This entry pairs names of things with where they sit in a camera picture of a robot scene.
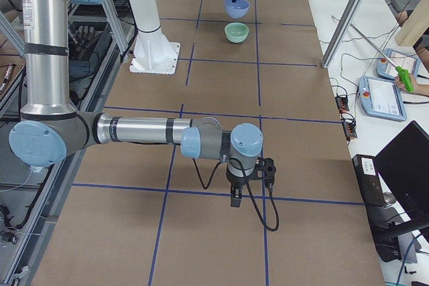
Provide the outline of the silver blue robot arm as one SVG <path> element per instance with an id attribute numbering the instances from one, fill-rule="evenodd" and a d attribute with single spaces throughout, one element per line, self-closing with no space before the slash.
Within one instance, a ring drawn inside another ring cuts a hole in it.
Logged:
<path id="1" fill-rule="evenodd" d="M 263 135 L 249 123 L 224 130 L 216 119 L 112 117 L 87 113 L 69 98 L 68 5 L 84 0 L 22 0 L 27 103 L 9 134 L 14 154 L 24 163 L 48 167 L 95 144 L 128 142 L 177 145 L 185 157 L 213 159 L 227 166 L 231 205 L 242 189 L 260 180 Z M 100 3 L 104 0 L 90 0 Z"/>

